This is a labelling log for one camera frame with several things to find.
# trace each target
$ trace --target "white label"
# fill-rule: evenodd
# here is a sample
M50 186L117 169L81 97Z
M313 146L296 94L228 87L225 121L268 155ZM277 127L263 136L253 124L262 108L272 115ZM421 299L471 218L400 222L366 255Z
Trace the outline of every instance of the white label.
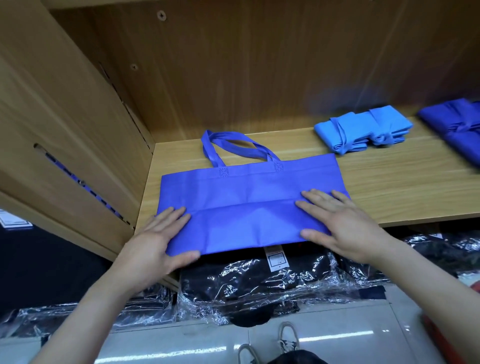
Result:
M23 220L18 216L12 215L5 210L0 210L0 224L6 229L25 228L33 226L30 222Z
M264 249L271 272L290 266L281 245L265 246Z

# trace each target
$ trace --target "tiled floor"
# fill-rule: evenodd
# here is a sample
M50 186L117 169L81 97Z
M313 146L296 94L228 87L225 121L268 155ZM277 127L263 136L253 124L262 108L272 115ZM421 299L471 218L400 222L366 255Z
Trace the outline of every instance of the tiled floor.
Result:
M387 298L309 306L249 329L192 321L114 333L96 363L235 363L244 343L267 363L280 354L278 327L289 321L300 347L330 364L444 364L420 324L418 306L395 286L387 287ZM27 363L39 346L37 340L0 340L0 363Z

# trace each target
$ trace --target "sneaker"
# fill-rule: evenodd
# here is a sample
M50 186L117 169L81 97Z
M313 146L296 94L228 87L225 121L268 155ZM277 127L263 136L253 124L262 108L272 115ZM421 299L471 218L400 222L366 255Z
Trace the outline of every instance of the sneaker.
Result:
M250 344L243 344L239 347L239 364L260 364L257 353Z
M280 325L278 343L283 354L300 349L299 338L291 323L282 322Z

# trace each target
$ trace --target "stack of folded bags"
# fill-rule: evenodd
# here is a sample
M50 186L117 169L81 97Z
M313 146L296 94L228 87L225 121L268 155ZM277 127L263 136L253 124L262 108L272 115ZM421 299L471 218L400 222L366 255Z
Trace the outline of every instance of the stack of folded bags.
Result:
M428 106L418 115L466 160L480 167L480 103L464 98Z
M314 129L332 152L343 155L367 149L369 141L376 146L401 143L412 126L405 116L388 105L330 118L316 124Z

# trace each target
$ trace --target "wooden shelf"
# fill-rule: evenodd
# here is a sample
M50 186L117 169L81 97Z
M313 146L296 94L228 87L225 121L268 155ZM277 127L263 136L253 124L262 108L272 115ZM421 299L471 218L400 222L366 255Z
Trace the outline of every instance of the wooden shelf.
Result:
M414 127L405 142L337 157L352 199L383 227L480 216L480 173L421 121L409 119ZM283 160L328 153L312 128L251 138ZM216 149L227 165L259 161ZM200 139L157 143L138 227L156 213L162 175L208 167Z

